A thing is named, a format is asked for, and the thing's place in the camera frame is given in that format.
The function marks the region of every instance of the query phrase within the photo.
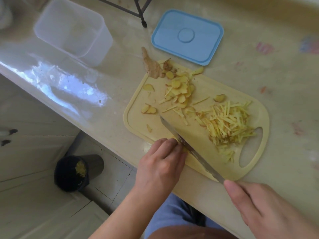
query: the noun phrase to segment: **marble countertop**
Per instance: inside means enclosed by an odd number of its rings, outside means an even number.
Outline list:
[[[171,8],[217,21],[225,34],[204,75],[260,100],[270,116],[265,152],[243,180],[269,184],[319,224],[319,12],[314,7],[286,0],[153,0],[145,29],[137,17],[97,0],[72,1],[105,19],[114,43],[102,64],[87,68],[38,39],[33,25],[39,14],[12,0],[14,25],[0,32],[0,73],[137,166],[150,145],[130,133],[122,117],[145,74],[141,46],[155,60],[170,57],[151,45],[150,36]],[[111,1],[135,10],[133,0]],[[217,182],[185,167],[174,192],[239,238],[254,238]]]

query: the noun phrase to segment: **trash can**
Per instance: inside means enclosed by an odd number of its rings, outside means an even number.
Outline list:
[[[100,175],[103,169],[104,161],[96,154],[63,157],[56,164],[54,183],[66,192],[79,191]]]

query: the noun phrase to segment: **person's left hand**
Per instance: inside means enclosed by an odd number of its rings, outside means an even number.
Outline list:
[[[182,149],[173,138],[157,140],[138,163],[133,190],[160,206],[180,178],[187,157]]]

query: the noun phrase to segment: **blue plastic lid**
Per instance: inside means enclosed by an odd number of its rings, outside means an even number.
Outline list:
[[[153,32],[152,44],[204,66],[211,61],[223,34],[219,23],[172,9],[161,17]]]

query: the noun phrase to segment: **knife blade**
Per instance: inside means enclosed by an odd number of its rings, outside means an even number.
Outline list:
[[[184,145],[184,147],[200,162],[204,169],[209,172],[218,182],[224,183],[225,179],[218,173],[189,143],[170,125],[162,116],[160,116],[162,124]]]

